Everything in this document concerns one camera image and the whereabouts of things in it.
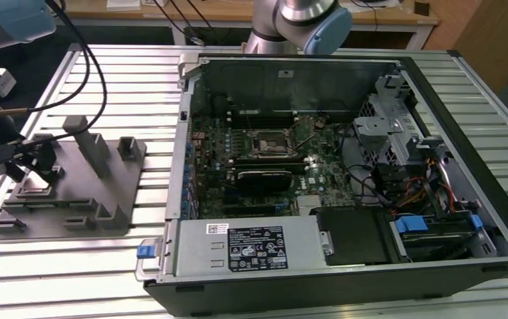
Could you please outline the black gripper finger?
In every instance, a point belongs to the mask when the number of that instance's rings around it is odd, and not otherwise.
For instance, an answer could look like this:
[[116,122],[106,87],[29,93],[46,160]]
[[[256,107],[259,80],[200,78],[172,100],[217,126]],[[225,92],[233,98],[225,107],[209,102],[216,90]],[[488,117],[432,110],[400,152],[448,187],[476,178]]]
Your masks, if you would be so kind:
[[28,146],[28,144],[33,144],[52,137],[50,134],[33,134],[28,143],[22,144],[24,152],[21,157],[22,165],[33,171],[48,184],[52,184],[57,180],[57,172],[53,170],[57,158],[54,153],[57,142],[44,142],[33,146]]
[[32,170],[32,157],[28,154],[20,154],[5,162],[4,167],[5,175],[14,183],[20,183]]

